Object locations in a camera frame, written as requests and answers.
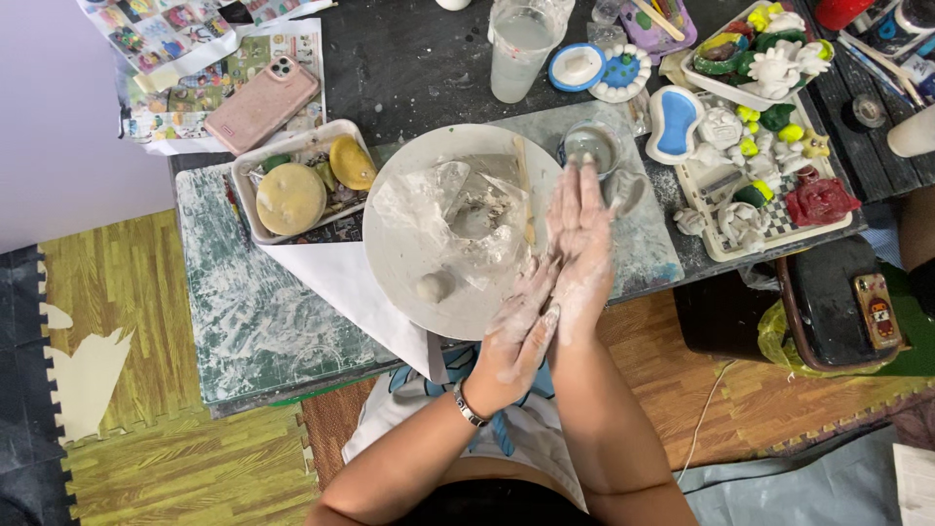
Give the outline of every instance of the silver bracelet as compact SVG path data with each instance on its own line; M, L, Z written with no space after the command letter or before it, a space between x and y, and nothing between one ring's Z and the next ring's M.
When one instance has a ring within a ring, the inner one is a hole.
M454 403L458 404L458 409L461 411L461 414L467 418L467 421L473 426L482 428L490 423L490 420L484 420L483 418L474 414L473 411L468 407L468 403L465 402L465 397L461 396L461 382L464 382L464 378L459 379L454 383L454 389L452 389L452 394L454 395Z

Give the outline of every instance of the yellow clay disc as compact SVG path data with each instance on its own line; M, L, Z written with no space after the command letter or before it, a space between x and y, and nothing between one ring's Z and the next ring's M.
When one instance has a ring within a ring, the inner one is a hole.
M312 228L322 218L326 201L322 179L298 163L273 168L256 189L260 222L281 236L294 236Z
M342 135L331 143L328 160L338 181L352 190L369 190L377 179L377 169L367 152L350 135Z

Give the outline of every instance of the red container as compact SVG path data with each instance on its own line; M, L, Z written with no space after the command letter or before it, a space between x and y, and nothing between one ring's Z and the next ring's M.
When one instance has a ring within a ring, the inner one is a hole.
M815 7L815 19L831 31L841 31L871 4L873 0L822 0Z

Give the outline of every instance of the pink phone case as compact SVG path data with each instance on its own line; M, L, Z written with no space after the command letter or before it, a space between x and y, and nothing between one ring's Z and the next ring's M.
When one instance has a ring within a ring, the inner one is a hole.
M269 139L319 90L318 80L280 55L205 119L205 128L234 155Z

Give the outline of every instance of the water cup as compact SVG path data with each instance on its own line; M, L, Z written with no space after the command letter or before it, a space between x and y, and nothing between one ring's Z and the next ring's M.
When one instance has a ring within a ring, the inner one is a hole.
M523 100L549 51L561 41L568 17L560 2L499 0L491 12L494 59L490 89L502 102Z

